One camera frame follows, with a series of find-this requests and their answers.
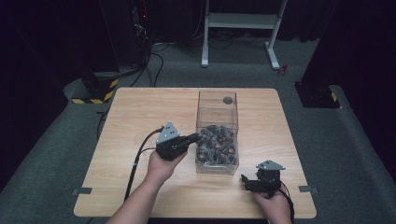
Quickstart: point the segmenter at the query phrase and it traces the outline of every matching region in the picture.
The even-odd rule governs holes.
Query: table top
[[[280,177],[290,191],[296,218],[312,218],[317,211],[306,186],[304,171],[293,143],[277,92],[273,89],[120,88],[108,113],[92,156],[75,214],[111,217],[123,203],[134,158],[146,136],[172,121],[180,135],[196,132],[199,90],[235,91],[238,107],[239,167],[234,175],[196,174],[195,149],[160,190],[152,217],[263,218],[241,175],[257,179],[256,165],[272,160],[286,167]],[[153,135],[145,147],[155,147]],[[149,154],[140,156],[131,192],[143,181]]]

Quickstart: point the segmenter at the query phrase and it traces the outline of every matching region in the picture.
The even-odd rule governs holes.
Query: clear plastic box
[[[234,91],[200,91],[197,174],[233,175],[238,168],[238,110]]]

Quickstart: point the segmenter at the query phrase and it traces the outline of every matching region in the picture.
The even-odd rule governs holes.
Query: handheld controller
[[[246,176],[241,175],[245,183],[245,190],[253,192],[268,193],[271,198],[277,189],[281,187],[280,170],[286,168],[274,161],[264,161],[256,166],[259,168],[256,176],[258,180],[249,180]]]
[[[168,121],[156,141],[156,151],[163,160],[172,161],[186,152],[189,145],[198,140],[198,136],[198,133],[179,136],[173,123]]]

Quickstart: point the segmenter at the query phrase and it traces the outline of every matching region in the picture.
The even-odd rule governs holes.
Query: forearm
[[[107,223],[146,224],[162,184],[146,177]]]

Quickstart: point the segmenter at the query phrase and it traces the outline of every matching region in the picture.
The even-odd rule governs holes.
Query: gray carpet
[[[211,41],[216,47],[227,43]],[[155,46],[163,56],[158,87],[274,88],[290,126],[308,184],[318,188],[313,195],[318,215],[296,223],[396,223],[396,187],[349,107],[343,91],[332,86],[340,109],[302,107],[294,89],[317,44],[298,40],[276,41],[276,56],[290,73],[279,77],[273,71],[263,42],[234,41],[227,49],[209,49],[209,66],[201,68],[201,48],[183,45]],[[151,56],[149,69],[155,75],[160,60]],[[128,87],[136,75],[120,79],[117,88]],[[80,80],[64,88],[70,99],[79,94]],[[148,87],[144,73],[136,87]],[[97,141],[100,115],[111,106],[69,103],[38,140],[0,195],[0,223],[85,223],[87,217],[73,213]],[[105,223],[96,218],[92,223]],[[151,220],[152,223],[175,220]],[[254,220],[240,220],[253,223]],[[179,220],[192,223],[194,220]],[[216,223],[216,220],[199,220]]]

